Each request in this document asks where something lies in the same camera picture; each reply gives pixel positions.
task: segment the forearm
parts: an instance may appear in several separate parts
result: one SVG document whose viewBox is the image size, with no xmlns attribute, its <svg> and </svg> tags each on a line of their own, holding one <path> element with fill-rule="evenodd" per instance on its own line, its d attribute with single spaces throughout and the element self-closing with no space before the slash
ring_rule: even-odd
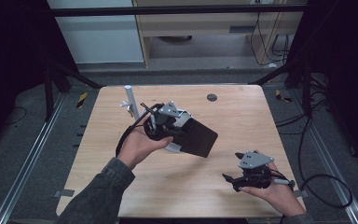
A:
<svg viewBox="0 0 358 224">
<path fill-rule="evenodd" d="M 313 224 L 313 219 L 309 214 L 299 215 L 294 217 L 286 217 L 283 219 L 283 224 Z"/>
<path fill-rule="evenodd" d="M 124 190 L 135 178 L 113 158 L 66 206 L 56 223 L 115 223 Z"/>
</svg>

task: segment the light wood table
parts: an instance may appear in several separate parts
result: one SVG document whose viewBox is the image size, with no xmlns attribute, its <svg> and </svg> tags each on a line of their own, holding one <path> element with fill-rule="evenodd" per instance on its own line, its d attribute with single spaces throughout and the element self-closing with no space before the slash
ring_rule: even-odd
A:
<svg viewBox="0 0 358 224">
<path fill-rule="evenodd" d="M 294 179 L 264 92 L 252 85 L 133 86 L 137 105 L 174 101 L 219 134 L 208 158 L 167 149 L 136 166 L 125 191 L 120 217 L 279 217 L 268 203 L 236 192 L 222 173 L 240 176 L 234 153 L 259 150 L 273 157 L 280 171 Z M 210 102 L 207 95 L 217 95 Z M 101 89 L 65 189 L 77 195 L 115 156 L 117 142 L 134 119 L 125 107 L 124 87 Z M 61 197 L 59 215 L 71 201 Z"/>
</svg>

